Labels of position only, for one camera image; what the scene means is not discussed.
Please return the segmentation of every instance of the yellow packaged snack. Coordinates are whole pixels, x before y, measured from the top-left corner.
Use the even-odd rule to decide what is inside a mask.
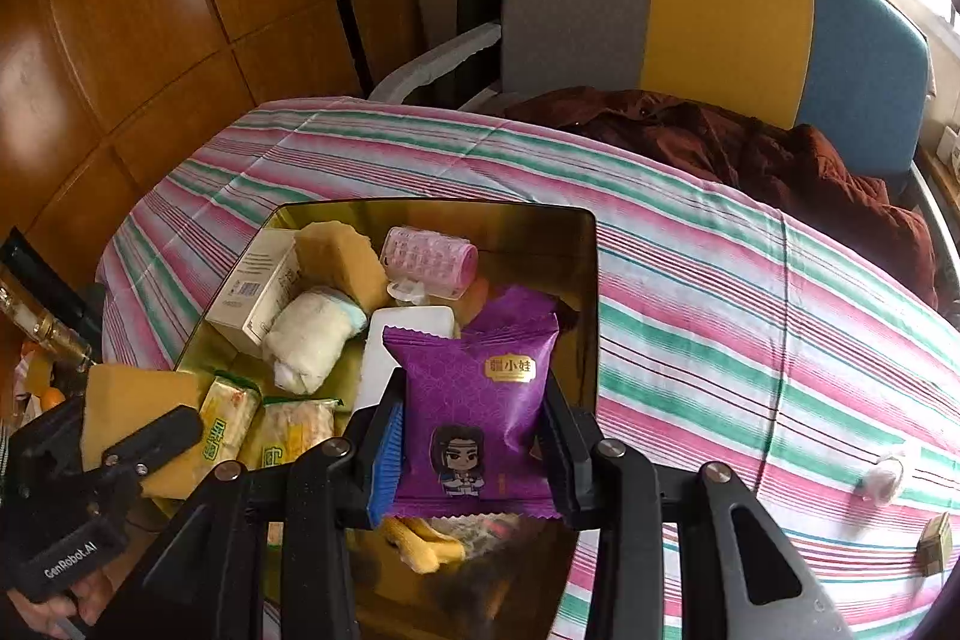
[[[333,437],[333,410],[339,399],[284,399],[268,397],[244,443],[241,461],[248,469],[275,467],[300,456]],[[283,524],[267,526],[267,545],[280,547]]]
[[[221,461],[237,458],[259,406],[260,391],[255,384],[237,375],[215,373],[200,407],[203,438],[196,473],[198,484]]]

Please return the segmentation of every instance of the yellow sponge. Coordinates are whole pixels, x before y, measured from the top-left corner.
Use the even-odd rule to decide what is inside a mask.
[[[95,365],[90,368],[83,410],[80,453],[83,469],[100,466],[104,450],[136,432],[178,405],[200,410],[203,383],[186,372],[160,372],[132,366]],[[198,442],[146,477],[141,485],[148,497],[186,499],[196,486],[200,463]]]
[[[296,234],[296,261],[310,285],[342,290],[368,315],[390,304],[380,258],[370,239],[353,226],[328,220],[301,228]]]

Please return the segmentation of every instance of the small cardboard box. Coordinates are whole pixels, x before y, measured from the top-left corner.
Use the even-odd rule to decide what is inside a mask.
[[[262,229],[210,305],[206,320],[237,350],[260,357],[267,331],[296,292],[296,231]]]
[[[941,513],[931,518],[923,527],[920,542],[917,543],[917,560],[920,571],[925,576],[942,573],[953,553],[953,533],[950,529],[949,513]]]

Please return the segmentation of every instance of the purple snack package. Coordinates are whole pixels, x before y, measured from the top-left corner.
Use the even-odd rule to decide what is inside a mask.
[[[464,326],[462,333],[489,332],[541,319],[551,313],[557,316],[562,332],[572,329],[577,323],[576,311],[557,297],[526,286],[512,285],[496,299],[488,301],[483,310]]]
[[[557,515],[530,449],[558,333],[554,314],[461,339],[383,330],[407,373],[403,472],[391,515]]]

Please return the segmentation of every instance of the orange fruit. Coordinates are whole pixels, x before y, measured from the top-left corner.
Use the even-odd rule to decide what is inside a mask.
[[[57,405],[66,401],[64,393],[59,389],[54,389],[51,386],[49,389],[46,389],[42,396],[40,396],[40,410],[43,410],[45,413],[47,410],[53,410]]]

